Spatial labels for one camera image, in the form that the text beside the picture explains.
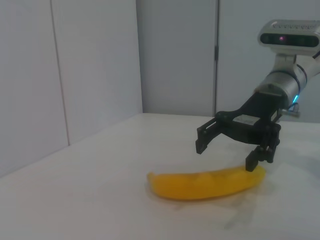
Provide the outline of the yellow banana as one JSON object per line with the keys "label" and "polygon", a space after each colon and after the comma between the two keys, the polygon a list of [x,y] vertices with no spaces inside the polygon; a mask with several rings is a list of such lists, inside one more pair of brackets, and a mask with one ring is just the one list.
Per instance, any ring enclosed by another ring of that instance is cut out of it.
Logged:
{"label": "yellow banana", "polygon": [[252,172],[244,166],[196,173],[150,172],[146,175],[151,191],[165,199],[197,201],[224,197],[258,186],[266,170],[257,166]]}

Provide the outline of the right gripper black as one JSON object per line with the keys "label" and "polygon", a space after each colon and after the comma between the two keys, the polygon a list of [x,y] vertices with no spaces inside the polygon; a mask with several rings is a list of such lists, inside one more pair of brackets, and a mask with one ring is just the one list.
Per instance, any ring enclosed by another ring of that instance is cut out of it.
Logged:
{"label": "right gripper black", "polygon": [[252,172],[259,162],[273,163],[281,126],[272,116],[283,103],[283,96],[256,92],[239,109],[219,111],[197,128],[196,153],[201,155],[214,138],[223,134],[238,142],[257,145],[245,159],[247,172]]}

